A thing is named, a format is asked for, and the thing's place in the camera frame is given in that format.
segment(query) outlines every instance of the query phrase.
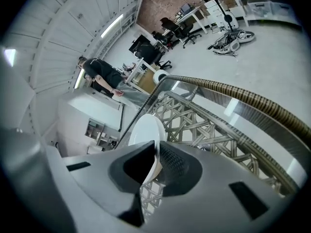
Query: white bowl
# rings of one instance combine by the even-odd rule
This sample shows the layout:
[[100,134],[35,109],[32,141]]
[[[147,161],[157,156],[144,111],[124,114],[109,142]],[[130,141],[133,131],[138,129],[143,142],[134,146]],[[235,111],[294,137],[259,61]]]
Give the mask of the white bowl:
[[134,126],[128,145],[133,145],[141,142],[155,141],[155,162],[152,165],[145,181],[147,183],[153,180],[161,171],[160,163],[160,141],[166,141],[165,129],[159,118],[151,115],[143,115]]

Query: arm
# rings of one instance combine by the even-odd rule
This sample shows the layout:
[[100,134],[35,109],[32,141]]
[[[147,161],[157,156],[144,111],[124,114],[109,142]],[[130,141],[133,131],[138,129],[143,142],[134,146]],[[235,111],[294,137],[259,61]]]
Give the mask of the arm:
[[104,80],[102,78],[101,75],[96,75],[95,76],[95,80],[98,84],[100,84],[102,87],[106,88],[108,91],[110,91],[111,93],[113,93],[114,95],[116,96],[122,96],[123,95],[123,92],[117,90],[117,89],[114,89],[112,88],[107,82],[106,80]]

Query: black slot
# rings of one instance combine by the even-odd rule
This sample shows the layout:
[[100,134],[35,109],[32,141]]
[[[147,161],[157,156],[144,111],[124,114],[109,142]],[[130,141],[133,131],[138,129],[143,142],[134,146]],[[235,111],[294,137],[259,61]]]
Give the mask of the black slot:
[[243,182],[232,183],[229,187],[252,220],[268,211],[268,207]]
[[89,162],[80,162],[80,163],[77,163],[77,164],[73,164],[73,165],[69,165],[69,166],[66,166],[68,171],[71,172],[71,171],[74,171],[74,170],[78,170],[78,169],[82,169],[82,168],[85,168],[87,166],[90,166],[91,164]]

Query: desk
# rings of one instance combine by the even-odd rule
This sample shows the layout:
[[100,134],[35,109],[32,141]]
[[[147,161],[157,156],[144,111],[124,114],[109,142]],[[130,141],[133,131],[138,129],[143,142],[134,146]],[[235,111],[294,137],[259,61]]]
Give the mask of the desk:
[[202,10],[200,9],[200,7],[196,7],[195,9],[191,10],[188,14],[184,15],[180,20],[178,20],[176,22],[177,25],[179,25],[181,22],[183,22],[184,20],[187,20],[190,16],[193,16],[194,19],[198,22],[198,24],[200,25],[200,27],[203,29],[204,33],[207,33],[206,28],[203,26],[203,24],[200,22],[199,18],[195,15],[195,13],[197,11],[200,11],[201,15],[206,18],[202,12]]
[[136,88],[138,91],[141,91],[145,94],[148,94],[148,92],[146,92],[145,90],[141,89],[138,85],[134,84],[132,82],[132,79],[135,77],[135,75],[137,74],[137,72],[140,70],[140,67],[142,66],[142,64],[144,64],[148,69],[150,69],[152,72],[156,72],[156,70],[150,66],[148,63],[146,63],[144,61],[144,58],[141,58],[138,63],[136,64],[136,66],[134,67],[133,71],[131,72],[130,76],[128,76],[128,78],[126,79],[125,83],[131,85],[132,87]]

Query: black shirt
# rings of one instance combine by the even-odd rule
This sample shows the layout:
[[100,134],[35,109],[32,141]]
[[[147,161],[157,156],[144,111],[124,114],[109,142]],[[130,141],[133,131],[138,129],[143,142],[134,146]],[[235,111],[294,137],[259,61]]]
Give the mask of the black shirt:
[[121,75],[107,62],[101,59],[88,59],[83,64],[85,72],[93,79],[100,75],[112,88],[122,82]]

